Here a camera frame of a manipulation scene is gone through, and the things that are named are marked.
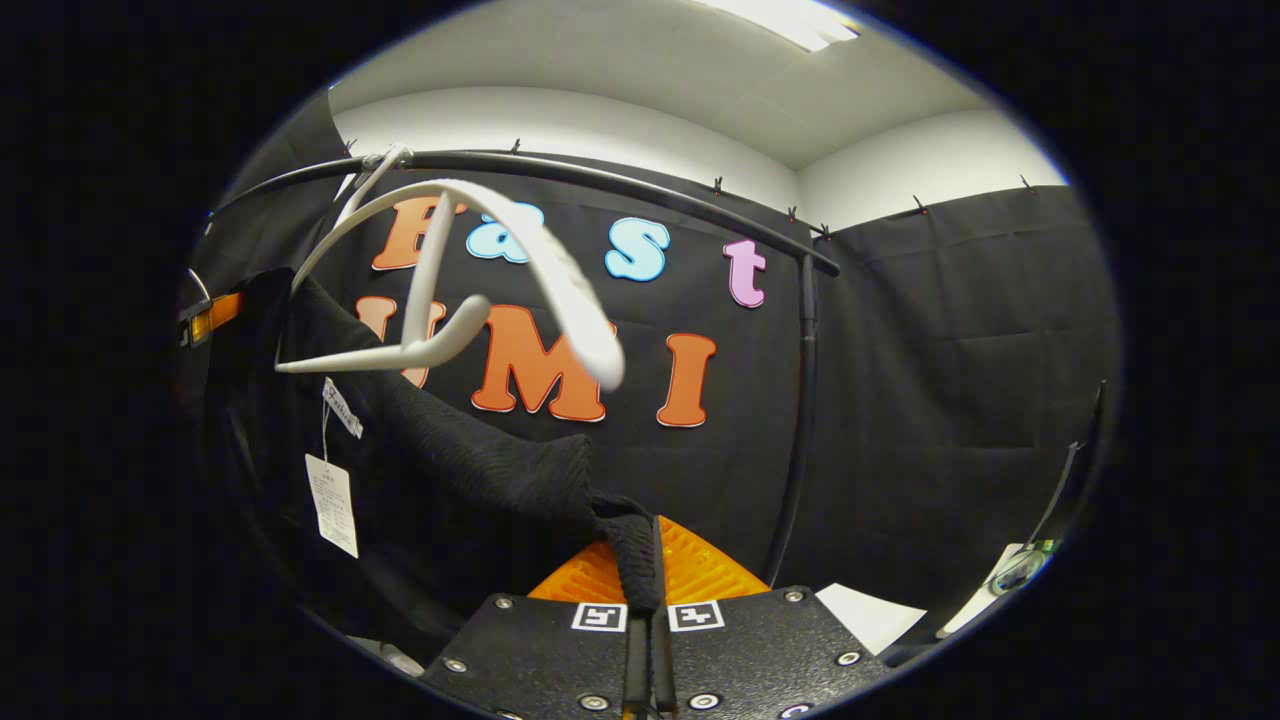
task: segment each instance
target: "white paper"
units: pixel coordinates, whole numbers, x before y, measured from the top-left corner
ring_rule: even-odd
[[[356,547],[356,518],[351,511],[351,475],[314,455],[307,455],[311,500],[316,503],[320,537],[360,557]]]
[[[338,392],[338,387],[333,384],[333,379],[324,379],[324,400],[333,407],[334,415],[342,420],[343,425],[347,425],[347,432],[356,436],[357,438],[365,433],[365,427],[360,424],[360,418],[351,411],[351,406],[347,405],[347,398]]]
[[[884,652],[902,633],[924,618],[924,610],[881,600],[833,583],[818,591],[818,600],[874,655]]]
[[[991,592],[988,583],[991,583],[991,579],[996,577],[996,571],[1000,570],[1005,562],[1009,562],[1009,559],[1024,547],[1027,547],[1027,544],[1020,542],[1005,546],[1005,552],[1000,555],[1000,560],[997,560],[996,565],[992,566],[991,573],[987,573],[987,579],[982,582],[982,587],[978,588],[978,592],[973,593],[973,597],[970,597],[969,602],[960,609],[960,612],[956,612],[956,616],[952,618],[950,623],[943,625],[941,630],[938,630],[937,635],[940,638],[945,638],[960,628],[964,628],[969,620],[973,620],[979,612],[986,610],[988,605],[996,602],[996,598],[1000,596]]]

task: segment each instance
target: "black garment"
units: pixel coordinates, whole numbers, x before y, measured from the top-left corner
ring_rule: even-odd
[[[381,345],[310,279],[287,301],[292,278],[270,270],[239,287],[239,315],[210,341],[206,424],[211,477],[251,509],[298,601],[344,633],[431,657],[485,596],[527,593],[603,534],[627,597],[652,603],[652,548],[622,528],[653,518],[589,488],[586,437],[508,436],[394,370],[276,373],[282,325],[282,360]],[[361,438],[330,416],[323,443],[325,377],[360,419]],[[319,534],[303,455],[325,451],[351,475],[358,559]]]

